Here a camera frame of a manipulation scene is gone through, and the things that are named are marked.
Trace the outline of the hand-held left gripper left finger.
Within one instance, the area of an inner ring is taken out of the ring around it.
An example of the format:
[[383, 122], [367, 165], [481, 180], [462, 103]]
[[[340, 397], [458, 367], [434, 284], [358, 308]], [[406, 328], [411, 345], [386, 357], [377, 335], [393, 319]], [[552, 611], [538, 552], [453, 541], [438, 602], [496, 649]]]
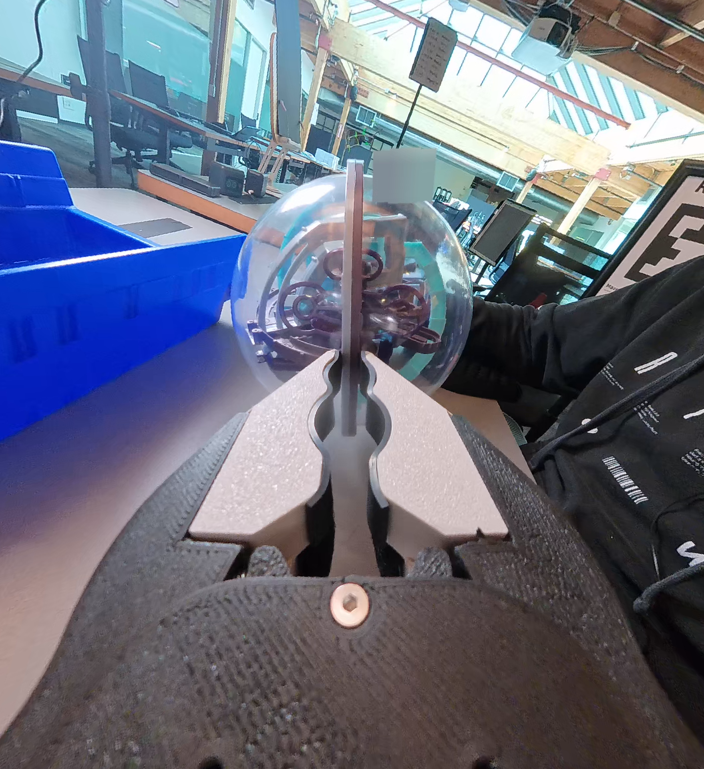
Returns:
[[188, 529], [194, 541], [272, 546], [299, 572], [328, 572], [334, 551], [330, 453], [334, 366], [328, 351], [244, 418]]

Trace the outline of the person's black printed hoodie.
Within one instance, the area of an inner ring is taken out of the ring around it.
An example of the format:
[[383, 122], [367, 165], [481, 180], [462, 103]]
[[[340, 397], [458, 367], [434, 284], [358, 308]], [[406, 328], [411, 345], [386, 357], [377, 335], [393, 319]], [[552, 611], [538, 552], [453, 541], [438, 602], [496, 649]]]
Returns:
[[523, 317], [534, 380], [575, 396], [533, 466], [704, 745], [704, 256]]

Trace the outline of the large framed marker sign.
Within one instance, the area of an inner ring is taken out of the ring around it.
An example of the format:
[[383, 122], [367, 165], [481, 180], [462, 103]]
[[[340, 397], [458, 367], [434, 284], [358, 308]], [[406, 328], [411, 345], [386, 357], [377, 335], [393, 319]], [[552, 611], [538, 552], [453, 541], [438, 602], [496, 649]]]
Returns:
[[614, 292], [704, 255], [704, 161], [685, 159], [584, 298]]

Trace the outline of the clear maze ball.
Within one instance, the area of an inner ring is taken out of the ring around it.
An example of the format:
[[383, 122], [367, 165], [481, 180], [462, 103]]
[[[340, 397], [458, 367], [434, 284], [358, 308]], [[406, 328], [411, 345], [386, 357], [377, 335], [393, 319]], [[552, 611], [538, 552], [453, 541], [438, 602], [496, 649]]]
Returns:
[[[342, 339], [346, 174], [282, 195], [246, 236], [231, 315], [243, 356], [270, 391]], [[361, 347], [431, 395], [456, 367], [472, 314], [458, 238], [427, 201], [373, 201], [364, 177]]]

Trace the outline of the black mesh office chair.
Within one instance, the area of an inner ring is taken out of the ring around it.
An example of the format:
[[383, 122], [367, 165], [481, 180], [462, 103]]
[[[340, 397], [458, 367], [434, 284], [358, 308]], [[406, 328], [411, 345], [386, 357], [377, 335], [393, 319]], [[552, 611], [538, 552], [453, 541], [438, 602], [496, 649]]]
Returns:
[[484, 298], [537, 308], [577, 302], [611, 258], [598, 248], [540, 225]]

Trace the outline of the blue plastic bin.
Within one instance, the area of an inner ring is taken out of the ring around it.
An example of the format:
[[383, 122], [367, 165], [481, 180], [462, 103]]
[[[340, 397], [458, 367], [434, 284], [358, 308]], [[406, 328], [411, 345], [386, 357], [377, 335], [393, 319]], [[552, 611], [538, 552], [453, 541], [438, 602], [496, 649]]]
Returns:
[[0, 442], [217, 323], [244, 239], [153, 245], [0, 141]]

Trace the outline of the white ceiling box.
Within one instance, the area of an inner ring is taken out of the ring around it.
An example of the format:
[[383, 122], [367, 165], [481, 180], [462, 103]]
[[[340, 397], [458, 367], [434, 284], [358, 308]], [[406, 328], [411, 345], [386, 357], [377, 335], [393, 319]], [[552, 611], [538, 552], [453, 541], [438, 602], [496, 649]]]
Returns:
[[511, 59], [544, 76], [569, 63], [582, 17], [561, 2], [543, 2], [511, 52]]

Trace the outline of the person's right forearm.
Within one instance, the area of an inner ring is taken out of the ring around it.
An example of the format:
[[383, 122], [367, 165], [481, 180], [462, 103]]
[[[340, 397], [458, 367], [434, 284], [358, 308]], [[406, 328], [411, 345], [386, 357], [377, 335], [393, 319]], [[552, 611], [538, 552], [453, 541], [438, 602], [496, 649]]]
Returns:
[[525, 388], [558, 396], [575, 391], [563, 382], [546, 382], [545, 361], [531, 341], [538, 310], [473, 299], [467, 340], [442, 388], [454, 394], [515, 403]]

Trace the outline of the flat black bar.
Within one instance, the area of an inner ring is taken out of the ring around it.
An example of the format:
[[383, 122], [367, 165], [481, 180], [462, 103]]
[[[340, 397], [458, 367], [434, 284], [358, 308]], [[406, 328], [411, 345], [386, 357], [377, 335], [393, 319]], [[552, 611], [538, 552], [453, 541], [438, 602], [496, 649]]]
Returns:
[[175, 166], [153, 161], [149, 169], [155, 178], [173, 183], [199, 195], [211, 198], [221, 195], [220, 186], [212, 185], [207, 178], [189, 174]]

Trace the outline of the grey screen on stand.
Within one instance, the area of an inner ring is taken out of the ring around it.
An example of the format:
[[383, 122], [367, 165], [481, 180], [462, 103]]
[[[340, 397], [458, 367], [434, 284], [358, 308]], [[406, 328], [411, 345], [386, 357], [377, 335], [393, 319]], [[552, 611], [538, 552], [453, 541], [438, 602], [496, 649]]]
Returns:
[[512, 199], [502, 201], [471, 241], [467, 252], [496, 265], [536, 215], [535, 209]]

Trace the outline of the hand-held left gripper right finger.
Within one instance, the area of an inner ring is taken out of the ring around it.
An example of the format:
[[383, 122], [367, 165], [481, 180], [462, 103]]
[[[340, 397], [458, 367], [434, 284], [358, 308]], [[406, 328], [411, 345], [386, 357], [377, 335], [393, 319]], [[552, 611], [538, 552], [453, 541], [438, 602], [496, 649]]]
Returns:
[[366, 520], [379, 572], [404, 572], [428, 548], [449, 552], [509, 527], [450, 412], [363, 354]]

